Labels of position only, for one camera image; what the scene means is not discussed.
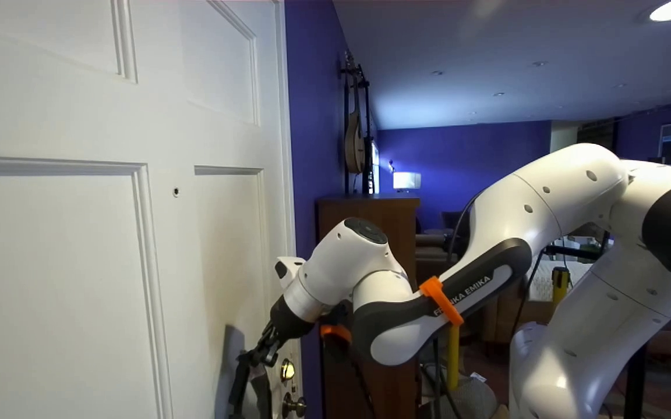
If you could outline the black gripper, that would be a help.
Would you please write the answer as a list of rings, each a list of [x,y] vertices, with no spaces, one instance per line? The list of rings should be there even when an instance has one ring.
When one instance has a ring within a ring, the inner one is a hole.
[[[253,350],[238,355],[232,393],[228,393],[228,419],[242,419],[242,403],[248,385],[259,377],[259,362],[273,366],[278,349],[295,336],[309,335],[313,329],[311,321],[304,321],[292,312],[292,307],[278,298],[271,307],[271,319],[261,333],[259,343]]]

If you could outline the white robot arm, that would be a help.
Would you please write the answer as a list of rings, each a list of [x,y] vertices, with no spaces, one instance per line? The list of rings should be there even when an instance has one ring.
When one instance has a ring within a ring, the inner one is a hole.
[[[596,225],[613,242],[549,324],[513,333],[508,371],[510,419],[595,419],[626,362],[671,321],[671,164],[571,143],[487,186],[467,220],[467,251],[423,284],[375,222],[338,220],[311,255],[275,264],[282,295],[238,367],[273,366],[344,302],[361,355],[404,366],[436,329],[527,278],[549,243]]]

